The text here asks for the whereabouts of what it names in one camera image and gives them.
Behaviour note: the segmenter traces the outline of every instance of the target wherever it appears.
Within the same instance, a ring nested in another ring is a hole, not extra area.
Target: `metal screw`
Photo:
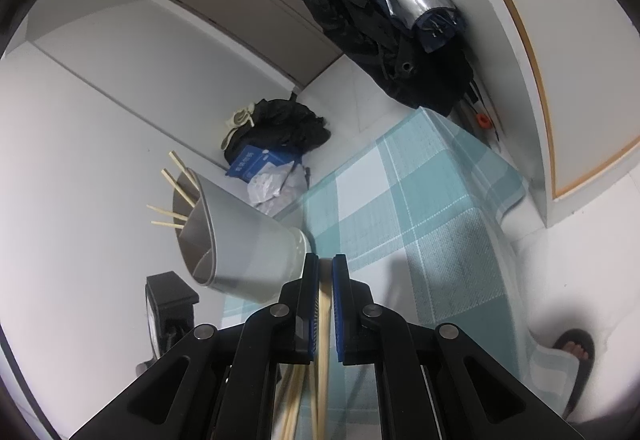
[[[276,303],[269,309],[269,312],[271,312],[271,315],[274,317],[284,317],[289,313],[289,307],[282,303]]]
[[[364,305],[362,313],[367,317],[379,317],[382,314],[382,306],[380,305]]]
[[[458,336],[458,328],[454,325],[442,325],[440,327],[440,335],[445,339],[455,339]]]
[[[211,325],[198,325],[193,329],[193,335],[196,336],[196,339],[209,339],[215,328]]]

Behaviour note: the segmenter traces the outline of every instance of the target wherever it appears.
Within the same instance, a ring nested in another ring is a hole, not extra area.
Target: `orange object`
[[[476,113],[476,120],[478,121],[478,126],[483,130],[490,130],[494,126],[491,119],[484,113]]]

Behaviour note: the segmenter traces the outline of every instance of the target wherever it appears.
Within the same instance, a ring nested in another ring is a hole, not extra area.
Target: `orange trim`
[[[635,139],[633,139],[631,142],[629,142],[625,147],[623,147],[619,152],[617,152],[615,155],[612,155],[611,157],[609,157],[609,159],[605,160],[599,166],[593,168],[587,174],[582,175],[576,181],[574,181],[571,184],[561,188],[556,193],[555,198],[558,198],[558,197],[560,197],[562,195],[567,194],[569,191],[577,188],[578,186],[580,186],[581,184],[585,183],[590,178],[596,176],[599,172],[605,170],[607,167],[609,167],[611,164],[613,164],[616,160],[619,160],[624,155],[626,155],[629,151],[631,151],[638,144],[640,144],[640,136],[637,136]]]
[[[542,74],[540,73],[540,68],[538,68],[538,61],[536,60],[536,55],[533,51],[533,46],[531,45],[531,41],[529,40],[529,35],[527,35],[527,31],[524,28],[524,23],[522,22],[522,18],[520,18],[520,14],[516,9],[513,0],[503,0],[504,4],[507,6],[509,14],[511,14],[511,19],[513,19],[513,23],[516,25],[516,30],[520,35],[520,39],[522,40],[522,44],[524,45],[525,52],[527,53],[527,58],[529,59],[529,64],[531,65],[531,70],[533,71],[533,77],[536,81],[536,86],[538,88],[538,95],[540,96],[540,104],[542,105],[542,115],[545,119],[545,130],[546,130],[546,140],[549,146],[549,162],[551,168],[551,193],[553,198],[558,198],[559,194],[556,193],[556,151],[554,148],[554,136],[551,131],[551,116],[549,115],[549,106],[546,102],[546,93],[545,87],[542,83]]]

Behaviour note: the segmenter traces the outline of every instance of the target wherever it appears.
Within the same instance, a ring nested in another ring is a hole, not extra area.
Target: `black garbage bag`
[[[247,122],[232,135],[225,149],[229,165],[244,146],[282,149],[302,155],[322,146],[331,136],[324,127],[324,118],[292,99],[261,100],[255,105],[252,120],[254,126]]]

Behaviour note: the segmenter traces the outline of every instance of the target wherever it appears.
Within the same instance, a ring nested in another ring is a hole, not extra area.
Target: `slipper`
[[[569,413],[575,409],[575,405],[582,396],[587,380],[589,380],[589,375],[591,375],[593,361],[596,356],[593,339],[588,332],[580,330],[580,328],[567,330],[558,338],[553,348],[555,350],[562,350],[562,347],[570,341],[581,346],[582,349],[589,354],[589,359],[578,359],[578,362],[580,362],[580,365],[578,366],[578,375],[575,377],[574,390],[571,392],[569,402],[566,405],[566,410],[564,412],[565,416],[569,415]]]

